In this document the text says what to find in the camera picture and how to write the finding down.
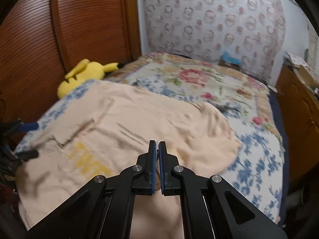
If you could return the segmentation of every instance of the yellow stuffed animal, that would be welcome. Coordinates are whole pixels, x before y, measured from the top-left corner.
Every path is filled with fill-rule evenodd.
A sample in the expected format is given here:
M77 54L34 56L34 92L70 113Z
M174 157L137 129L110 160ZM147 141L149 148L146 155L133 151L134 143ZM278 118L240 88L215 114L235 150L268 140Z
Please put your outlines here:
M76 67L65 75L65 81L58 87L58 97L60 99L63 98L86 80L102 80L104 78L104 73L115 71L116 69L119 69L118 66L119 63L110 63L103 66L97 62L90 62L88 59L81 60Z

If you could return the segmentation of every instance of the beige shirt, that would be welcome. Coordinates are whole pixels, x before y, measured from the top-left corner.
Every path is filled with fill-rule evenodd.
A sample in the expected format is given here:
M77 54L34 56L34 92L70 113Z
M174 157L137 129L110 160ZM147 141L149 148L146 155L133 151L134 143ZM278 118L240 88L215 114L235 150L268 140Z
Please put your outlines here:
M18 172L20 214L29 229L98 174L118 175L165 141L179 164L210 177L230 165L239 141L208 103L190 104L108 81L93 85L33 138L39 158ZM179 197L137 196L131 238L183 238Z

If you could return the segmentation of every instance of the curtain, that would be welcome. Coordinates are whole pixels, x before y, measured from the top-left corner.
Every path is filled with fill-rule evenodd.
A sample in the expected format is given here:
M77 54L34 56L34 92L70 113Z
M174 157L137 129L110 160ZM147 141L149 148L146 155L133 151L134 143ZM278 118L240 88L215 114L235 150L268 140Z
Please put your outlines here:
M269 81L286 34L280 0L144 0L152 51L218 63L223 52Z

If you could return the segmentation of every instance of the black ear tip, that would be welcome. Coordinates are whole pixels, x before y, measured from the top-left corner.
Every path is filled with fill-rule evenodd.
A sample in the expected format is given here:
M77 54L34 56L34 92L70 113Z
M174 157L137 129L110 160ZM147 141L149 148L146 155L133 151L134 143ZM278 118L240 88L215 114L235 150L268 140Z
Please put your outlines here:
M118 69L121 69L121 68L123 68L124 66L125 66L124 63L119 63L119 64L117 65L117 68L118 68Z

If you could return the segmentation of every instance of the floral bedspread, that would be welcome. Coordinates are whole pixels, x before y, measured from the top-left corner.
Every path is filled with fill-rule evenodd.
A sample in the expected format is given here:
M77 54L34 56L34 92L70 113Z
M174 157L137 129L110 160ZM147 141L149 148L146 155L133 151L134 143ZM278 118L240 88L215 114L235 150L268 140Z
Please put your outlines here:
M264 85L229 70L154 53L115 71L109 79L144 86L152 92L180 100L217 103L242 142L237 159L220 175L271 220L278 222L284 156L278 138L269 132L276 129L272 126L270 106L264 97L267 90ZM39 129L28 132L15 152L28 150L35 132L45 130L49 123L56 121L72 101L81 98L95 82L98 81L86 81L55 103L38 120ZM265 99L260 109L256 94Z

